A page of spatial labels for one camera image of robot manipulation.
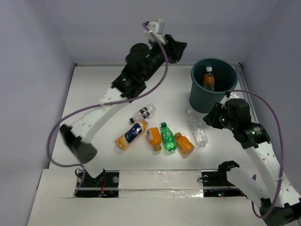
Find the clear crushed water bottle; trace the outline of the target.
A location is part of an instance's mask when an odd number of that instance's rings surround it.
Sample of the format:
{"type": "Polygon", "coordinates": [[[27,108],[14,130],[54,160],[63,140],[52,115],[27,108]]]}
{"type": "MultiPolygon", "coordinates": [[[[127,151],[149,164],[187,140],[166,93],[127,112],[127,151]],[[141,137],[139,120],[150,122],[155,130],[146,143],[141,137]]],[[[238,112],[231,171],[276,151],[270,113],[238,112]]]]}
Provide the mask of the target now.
{"type": "Polygon", "coordinates": [[[205,147],[208,144],[208,138],[204,131],[200,116],[192,109],[187,110],[188,127],[194,138],[197,147],[205,147]]]}

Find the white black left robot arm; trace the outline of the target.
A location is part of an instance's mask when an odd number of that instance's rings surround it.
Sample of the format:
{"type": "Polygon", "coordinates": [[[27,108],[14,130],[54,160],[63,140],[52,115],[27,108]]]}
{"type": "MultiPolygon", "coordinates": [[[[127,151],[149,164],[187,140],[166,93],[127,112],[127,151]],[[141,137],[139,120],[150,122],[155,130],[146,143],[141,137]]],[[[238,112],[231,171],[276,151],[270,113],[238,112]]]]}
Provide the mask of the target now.
{"type": "Polygon", "coordinates": [[[72,125],[60,125],[63,141],[80,166],[97,155],[91,142],[101,127],[127,104],[145,97],[146,81],[162,64],[178,63],[186,47],[186,42],[177,41],[170,34],[150,36],[149,44],[133,45],[126,56],[126,66],[100,103],[86,107],[88,113],[72,125]]]}

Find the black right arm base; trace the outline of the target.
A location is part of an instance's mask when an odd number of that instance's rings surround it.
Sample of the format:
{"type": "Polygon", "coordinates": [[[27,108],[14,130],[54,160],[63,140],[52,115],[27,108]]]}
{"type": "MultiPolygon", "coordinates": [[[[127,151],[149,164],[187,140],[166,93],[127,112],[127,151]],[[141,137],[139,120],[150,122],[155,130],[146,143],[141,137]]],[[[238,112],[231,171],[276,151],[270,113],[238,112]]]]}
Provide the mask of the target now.
{"type": "Polygon", "coordinates": [[[235,167],[239,167],[235,161],[225,161],[214,171],[202,171],[197,181],[203,185],[204,197],[246,197],[227,180],[226,173],[235,167]]]}

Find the orange label tea bottle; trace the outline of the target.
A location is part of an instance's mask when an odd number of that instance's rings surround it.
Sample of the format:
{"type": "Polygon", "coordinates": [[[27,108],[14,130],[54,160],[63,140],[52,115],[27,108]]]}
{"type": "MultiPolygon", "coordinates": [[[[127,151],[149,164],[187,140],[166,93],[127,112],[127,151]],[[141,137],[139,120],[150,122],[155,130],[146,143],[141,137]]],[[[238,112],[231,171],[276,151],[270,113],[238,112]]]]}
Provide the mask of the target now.
{"type": "Polygon", "coordinates": [[[203,88],[214,91],[214,75],[212,67],[206,67],[206,73],[203,76],[203,88]]]}

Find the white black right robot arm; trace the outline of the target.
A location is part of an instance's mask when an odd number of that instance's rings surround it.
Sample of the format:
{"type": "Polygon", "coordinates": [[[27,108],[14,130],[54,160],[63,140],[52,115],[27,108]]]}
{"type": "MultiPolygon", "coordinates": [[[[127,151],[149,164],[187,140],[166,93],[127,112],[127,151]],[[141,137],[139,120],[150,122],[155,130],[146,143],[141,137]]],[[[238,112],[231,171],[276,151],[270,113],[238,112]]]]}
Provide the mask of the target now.
{"type": "Polygon", "coordinates": [[[203,118],[215,129],[228,129],[252,159],[265,186],[256,183],[234,161],[218,166],[215,176],[220,184],[239,188],[260,211],[268,226],[284,226],[301,217],[301,196],[293,188],[275,157],[265,128],[251,121],[249,104],[241,98],[216,103],[203,118]]]}

